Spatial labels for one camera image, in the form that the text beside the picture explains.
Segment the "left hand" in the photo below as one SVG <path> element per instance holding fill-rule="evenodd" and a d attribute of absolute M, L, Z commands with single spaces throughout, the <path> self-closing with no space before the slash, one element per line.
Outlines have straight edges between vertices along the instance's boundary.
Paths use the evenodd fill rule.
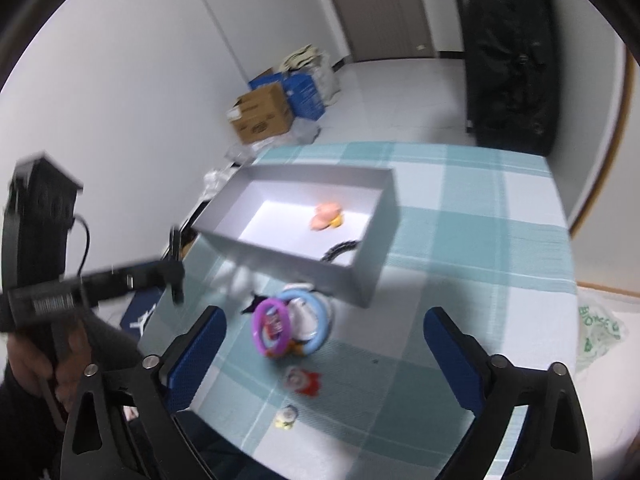
<path fill-rule="evenodd" d="M 25 336 L 9 334 L 8 361 L 13 375 L 28 393 L 41 396 L 40 382 L 55 378 L 55 397 L 70 411 L 85 368 L 92 362 L 92 351 L 85 326 L 78 322 L 68 332 L 70 353 L 53 367 L 49 359 Z"/>

